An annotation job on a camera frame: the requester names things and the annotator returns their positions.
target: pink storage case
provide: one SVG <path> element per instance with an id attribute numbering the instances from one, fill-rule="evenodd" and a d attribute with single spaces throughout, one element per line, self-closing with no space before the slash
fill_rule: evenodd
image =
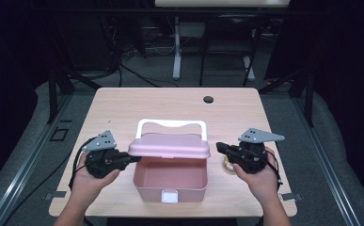
<path id="1" fill-rule="evenodd" d="M 145 123 L 166 127 L 198 124 L 196 134 L 142 135 Z M 201 202 L 208 184 L 207 158 L 211 155 L 203 121 L 142 120 L 135 140 L 129 145 L 130 155 L 143 156 L 136 164 L 134 183 L 146 202 Z"/>

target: person's right hand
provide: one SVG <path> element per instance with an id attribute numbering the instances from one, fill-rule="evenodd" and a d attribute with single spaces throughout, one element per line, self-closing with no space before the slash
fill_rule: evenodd
<path id="1" fill-rule="evenodd" d="M 275 153 L 267 147 L 265 149 L 272 154 Z M 267 155 L 267 160 L 275 167 L 275 159 L 271 154 Z M 246 173 L 238 164 L 233 164 L 233 168 L 237 176 L 248 184 L 252 194 L 262 205 L 274 202 L 275 199 L 279 200 L 277 177 L 269 166 L 255 174 Z"/>

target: pink lid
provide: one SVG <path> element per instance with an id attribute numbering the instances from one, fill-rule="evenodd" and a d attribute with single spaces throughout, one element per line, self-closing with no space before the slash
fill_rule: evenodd
<path id="1" fill-rule="evenodd" d="M 156 134 L 141 135 L 142 126 L 146 122 L 155 122 L 168 126 L 172 124 L 187 124 L 197 121 L 158 121 L 142 120 L 137 128 L 135 140 L 129 145 L 128 153 L 133 156 L 155 156 L 163 158 L 208 158 L 211 153 L 206 140 L 206 124 L 199 121 L 203 136 L 196 134 Z"/>

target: gray carpet floor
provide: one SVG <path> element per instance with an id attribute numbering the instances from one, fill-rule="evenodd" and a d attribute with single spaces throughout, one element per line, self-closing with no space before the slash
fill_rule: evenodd
<path id="1" fill-rule="evenodd" d="M 178 81 L 172 79 L 173 53 L 159 55 L 155 51 L 148 51 L 148 57 L 139 54 L 123 60 L 123 64 L 141 75 L 161 80 L 151 81 L 159 86 L 172 87 L 198 87 L 199 56 L 194 40 L 183 46 L 182 78 Z M 273 49 L 272 39 L 262 39 L 261 49 L 254 63 L 256 81 L 248 83 L 247 87 L 260 89 L 267 85 L 263 80 L 267 62 Z M 244 78 L 236 72 L 236 76 L 217 76 L 204 78 L 203 87 L 240 87 Z M 94 80 L 103 87 L 117 87 L 119 72 L 110 76 Z M 59 93 L 58 100 L 63 107 L 54 124 L 49 128 L 46 124 L 49 119 L 48 85 L 43 84 L 37 88 L 39 103 L 33 119 L 24 131 L 17 147 L 13 150 L 8 162 L 0 173 L 0 204 L 6 196 L 8 188 L 17 172 L 23 166 L 25 159 L 40 147 L 40 138 L 47 135 L 48 140 L 42 141 L 37 164 L 32 167 L 31 174 L 26 178 L 27 183 L 21 187 L 19 196 L 14 200 L 16 206 L 29 192 L 37 187 L 47 177 L 67 154 L 72 150 L 79 134 L 88 108 L 94 96 L 94 91 L 86 85 L 74 80 L 76 92 L 71 96 Z M 123 87 L 149 87 L 132 73 L 122 71 Z M 266 111 L 272 131 L 286 137 L 285 141 L 278 142 L 281 160 L 287 173 L 292 191 L 303 196 L 304 200 L 297 202 L 297 215 L 292 217 L 293 225 L 346 225 L 346 220 L 336 202 L 335 195 L 329 182 L 324 176 L 315 146 L 310 138 L 305 122 L 299 117 L 302 112 L 296 107 L 296 102 L 285 92 L 289 85 L 282 85 L 279 89 L 269 94 L 263 94 L 261 100 Z M 346 163 L 345 150 L 340 131 L 324 100 L 315 95 L 313 104 L 313 130 L 320 139 L 326 155 L 336 172 L 341 186 L 346 192 L 357 221 L 353 225 L 364 225 L 364 188 L 360 185 L 354 172 Z M 50 141 L 55 129 L 68 131 L 64 140 Z M 8 220 L 7 225 L 52 225 L 55 221 L 48 213 L 50 201 L 44 199 L 47 193 L 56 191 L 57 184 L 64 170 L 62 165 L 50 179 L 41 185 Z M 0 222 L 3 223 L 8 214 L 4 214 Z M 94 225 L 106 225 L 105 218 L 89 218 Z M 240 218 L 239 225 L 254 225 L 257 218 Z"/>

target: table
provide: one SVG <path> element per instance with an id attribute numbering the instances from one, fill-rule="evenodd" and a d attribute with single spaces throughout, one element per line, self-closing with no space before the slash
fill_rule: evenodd
<path id="1" fill-rule="evenodd" d="M 290 0 L 155 0 L 159 8 L 287 8 Z M 180 48 L 180 22 L 175 19 L 175 61 L 173 79 L 181 78 L 182 51 Z M 249 65 L 249 57 L 243 58 L 245 67 Z M 248 74 L 248 81 L 255 81 L 253 70 Z"/>
<path id="2" fill-rule="evenodd" d="M 214 98 L 206 104 L 205 96 Z M 127 152 L 135 138 L 140 120 L 200 120 L 208 128 L 211 157 L 208 158 L 208 186 L 202 202 L 160 203 L 143 202 L 133 177 L 135 164 L 122 171 L 118 179 L 105 187 L 98 199 L 87 209 L 87 216 L 127 218 L 218 218 L 257 217 L 262 215 L 260 204 L 250 193 L 245 182 L 235 174 L 227 172 L 222 163 L 224 155 L 218 153 L 215 143 L 222 141 L 237 144 L 237 137 L 249 127 L 270 131 L 259 93 L 255 89 L 227 88 L 102 88 L 87 113 L 73 152 L 59 182 L 57 191 L 67 191 L 65 198 L 54 198 L 50 214 L 58 216 L 71 192 L 72 162 L 80 146 L 89 138 L 109 129 L 115 137 L 120 151 Z M 148 124 L 143 133 L 169 132 L 166 128 Z M 200 134 L 200 127 L 186 126 L 177 133 Z M 290 193 L 290 185 L 279 158 L 275 142 L 266 146 L 275 150 L 280 176 L 284 183 L 280 193 Z M 289 216 L 296 214 L 292 201 L 282 201 Z"/>

